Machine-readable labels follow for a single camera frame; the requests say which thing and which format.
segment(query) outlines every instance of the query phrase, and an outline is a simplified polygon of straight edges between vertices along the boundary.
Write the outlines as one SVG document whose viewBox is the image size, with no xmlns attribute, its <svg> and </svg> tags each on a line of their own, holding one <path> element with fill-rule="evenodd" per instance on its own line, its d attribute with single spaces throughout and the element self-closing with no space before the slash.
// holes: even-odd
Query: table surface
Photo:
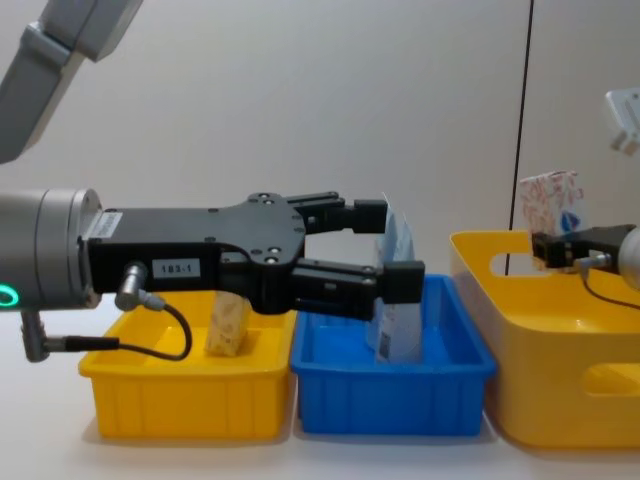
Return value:
<svg viewBox="0 0 640 480">
<path fill-rule="evenodd" d="M 118 311 L 46 312 L 49 334 L 101 335 Z M 502 440 L 485 422 L 471 439 L 310 436 L 291 422 L 270 444 L 117 443 L 98 434 L 81 354 L 24 358 L 19 315 L 0 315 L 0 460 L 3 478 L 639 478 L 640 453 L 540 453 Z"/>
</svg>

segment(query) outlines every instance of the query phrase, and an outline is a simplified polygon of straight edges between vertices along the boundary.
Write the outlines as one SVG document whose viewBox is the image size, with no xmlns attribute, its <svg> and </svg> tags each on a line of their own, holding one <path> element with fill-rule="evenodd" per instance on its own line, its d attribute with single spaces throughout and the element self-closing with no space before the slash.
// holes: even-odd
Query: white wall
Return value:
<svg viewBox="0 0 640 480">
<path fill-rule="evenodd" d="M 44 3 L 3 0 L 0 71 Z M 451 232 L 508 225 L 528 3 L 148 0 L 0 187 L 111 206 L 384 190 L 446 272 Z M 367 261 L 351 240 L 310 254 Z"/>
<path fill-rule="evenodd" d="M 640 85 L 639 18 L 636 0 L 535 3 L 520 177 L 578 171 L 594 225 L 640 222 L 640 159 L 609 148 L 604 116 L 607 91 Z"/>
</svg>

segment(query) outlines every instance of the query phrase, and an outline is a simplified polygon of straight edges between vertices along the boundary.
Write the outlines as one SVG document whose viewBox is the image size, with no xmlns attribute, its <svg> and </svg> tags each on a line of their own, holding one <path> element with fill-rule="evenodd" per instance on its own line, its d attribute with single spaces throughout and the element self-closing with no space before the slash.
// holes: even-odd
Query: yellow storage basket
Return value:
<svg viewBox="0 0 640 480">
<path fill-rule="evenodd" d="M 80 374 L 93 383 L 96 416 L 106 437 L 268 439 L 288 415 L 289 353 L 295 312 L 251 314 L 236 357 L 204 352 L 215 293 L 162 295 L 193 331 L 185 360 L 169 362 L 124 350 L 92 352 Z M 107 332 L 123 342 L 179 352 L 183 333 L 166 313 L 138 308 Z"/>
<path fill-rule="evenodd" d="M 526 232 L 457 233 L 451 244 L 454 282 L 498 363 L 485 405 L 499 429 L 534 447 L 640 447 L 640 311 L 591 296 L 578 275 L 494 275 L 495 256 L 530 254 Z M 618 276 L 589 281 L 640 303 Z"/>
</svg>

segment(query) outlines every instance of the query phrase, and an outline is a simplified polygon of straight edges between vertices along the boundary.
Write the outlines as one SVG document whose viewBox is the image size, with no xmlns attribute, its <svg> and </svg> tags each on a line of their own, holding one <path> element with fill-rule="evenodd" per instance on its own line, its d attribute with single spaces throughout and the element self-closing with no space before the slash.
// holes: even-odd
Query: white package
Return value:
<svg viewBox="0 0 640 480">
<path fill-rule="evenodd" d="M 216 292 L 204 349 L 212 355 L 234 357 L 247 333 L 251 303 L 239 295 Z"/>
<path fill-rule="evenodd" d="M 391 205 L 389 205 L 389 200 L 386 195 L 385 200 L 387 200 L 387 220 L 384 233 L 382 235 L 378 235 L 375 241 L 373 265 L 376 268 L 382 267 L 384 262 L 390 262 L 393 260 L 393 253 L 395 251 L 397 241 L 395 215 L 393 214 L 393 210 L 391 210 Z M 366 341 L 367 345 L 369 345 L 373 350 L 376 350 L 378 345 L 383 306 L 384 303 L 382 303 L 382 300 L 380 298 L 376 298 L 375 313 L 373 319 L 367 325 Z"/>
<path fill-rule="evenodd" d="M 413 236 L 406 217 L 398 233 L 393 260 L 415 260 Z M 419 303 L 384 305 L 376 361 L 394 364 L 422 362 L 422 306 Z"/>
</svg>

